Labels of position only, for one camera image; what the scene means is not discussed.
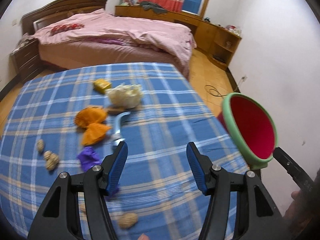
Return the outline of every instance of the headboard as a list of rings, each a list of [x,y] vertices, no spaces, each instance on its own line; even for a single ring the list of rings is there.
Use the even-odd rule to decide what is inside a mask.
[[[56,0],[22,17],[23,33],[34,34],[51,23],[66,19],[76,13],[89,13],[105,8],[108,0]]]

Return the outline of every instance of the wooden floor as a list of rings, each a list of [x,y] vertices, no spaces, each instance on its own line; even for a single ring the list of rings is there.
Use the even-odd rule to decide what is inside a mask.
[[[37,77],[52,74],[52,71],[45,70]],[[206,92],[205,85],[212,85],[217,88],[220,94],[226,95],[232,92],[232,88],[226,73],[212,64],[208,58],[197,50],[193,50],[190,62],[190,83],[198,92],[204,103],[212,113],[217,116],[220,113],[222,97],[214,97]],[[0,102],[0,135],[3,135],[4,125],[9,112],[22,88],[22,84],[16,85]]]

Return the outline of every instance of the table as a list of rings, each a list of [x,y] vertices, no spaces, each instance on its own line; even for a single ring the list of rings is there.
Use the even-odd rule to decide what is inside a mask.
[[[88,105],[110,104],[92,89],[98,78],[141,84],[141,106],[122,127],[129,153],[121,175],[120,193],[107,202],[119,239],[137,240],[145,233],[156,239],[197,239],[209,197],[197,189],[186,158],[186,144],[194,141],[202,154],[227,171],[244,173],[245,161],[229,135],[198,94],[173,65],[128,63],[67,70],[27,82],[9,114],[0,144],[0,204],[4,215],[23,236],[28,234],[44,196],[62,171],[81,173],[76,156],[83,131],[73,120]],[[112,124],[114,117],[108,116]],[[45,150],[60,157],[48,172],[36,149],[42,138]],[[94,145],[103,159],[112,153],[109,137]],[[122,230],[116,220],[135,212],[138,223]],[[232,238],[236,194],[231,194],[226,238]],[[84,237],[90,238],[81,212]]]

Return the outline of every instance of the cable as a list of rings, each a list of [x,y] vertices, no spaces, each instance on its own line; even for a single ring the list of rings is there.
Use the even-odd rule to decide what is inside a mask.
[[[244,80],[245,80],[245,77],[242,77],[242,78],[239,80],[239,82],[238,82],[238,84],[237,84],[237,88],[234,89],[233,92],[235,92],[235,91],[239,88],[239,85],[241,84],[241,81],[244,82]],[[225,97],[225,96],[226,96],[226,95],[220,94],[220,92],[218,91],[218,89],[217,89],[216,87],[212,86],[212,85],[205,85],[205,86],[204,86],[204,89],[205,89],[205,91],[207,91],[207,93],[209,93],[210,95],[212,95],[212,96],[214,96],[214,97]],[[212,94],[212,93],[211,93],[211,90],[217,92],[217,95]]]

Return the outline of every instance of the yellow box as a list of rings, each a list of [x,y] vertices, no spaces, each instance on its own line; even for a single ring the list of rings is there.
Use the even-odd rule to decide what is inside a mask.
[[[112,84],[110,82],[105,81],[102,78],[99,78],[95,82],[93,82],[93,88],[102,94],[105,94],[106,90],[111,88],[111,85]]]

